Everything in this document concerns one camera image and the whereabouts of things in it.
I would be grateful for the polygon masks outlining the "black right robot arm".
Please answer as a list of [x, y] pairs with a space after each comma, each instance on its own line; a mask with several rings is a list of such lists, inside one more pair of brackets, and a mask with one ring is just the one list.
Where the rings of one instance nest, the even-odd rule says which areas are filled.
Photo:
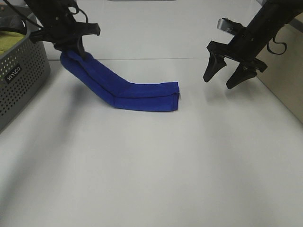
[[303, 12], [301, 0], [266, 0], [261, 9], [247, 26], [227, 18], [218, 21], [217, 28], [233, 35], [228, 44], [211, 41], [207, 50], [209, 62], [203, 79], [209, 82], [213, 76], [226, 66], [225, 58], [239, 63], [233, 75], [226, 82], [228, 89], [256, 77], [264, 72], [267, 65], [257, 59], [257, 55], [269, 42], [275, 40], [278, 31]]

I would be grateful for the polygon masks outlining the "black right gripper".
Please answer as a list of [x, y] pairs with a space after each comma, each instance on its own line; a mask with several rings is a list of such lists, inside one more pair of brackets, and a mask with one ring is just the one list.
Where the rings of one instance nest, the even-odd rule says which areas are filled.
[[224, 58], [230, 58], [239, 63], [247, 63], [249, 66], [239, 65], [233, 75], [226, 82], [228, 89], [232, 89], [240, 83], [254, 78], [257, 75], [255, 69], [263, 72], [267, 65], [257, 59], [257, 55], [266, 46], [267, 41], [255, 37], [246, 27], [234, 35], [228, 44], [211, 41], [207, 46], [210, 52], [209, 62], [206, 67], [203, 79], [209, 82], [214, 75], [227, 64]]

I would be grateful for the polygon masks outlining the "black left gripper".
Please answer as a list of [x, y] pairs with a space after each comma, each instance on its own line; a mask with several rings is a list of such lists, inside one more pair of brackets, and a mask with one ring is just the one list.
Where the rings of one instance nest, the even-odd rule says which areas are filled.
[[45, 41], [53, 44], [58, 51], [76, 51], [82, 59], [87, 55], [82, 37], [85, 35], [100, 35], [97, 23], [90, 23], [87, 14], [82, 9], [43, 10], [32, 9], [42, 28], [30, 35], [33, 43]]

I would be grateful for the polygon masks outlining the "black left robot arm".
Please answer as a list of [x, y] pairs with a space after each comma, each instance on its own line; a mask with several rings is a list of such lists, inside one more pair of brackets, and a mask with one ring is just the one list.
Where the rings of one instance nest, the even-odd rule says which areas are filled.
[[87, 55], [82, 37], [100, 35], [99, 25], [90, 23], [88, 15], [74, 0], [26, 0], [25, 3], [41, 25], [23, 15], [9, 1], [4, 2], [27, 22], [40, 28], [30, 35], [34, 43], [49, 42], [61, 52], [73, 51], [85, 59]]

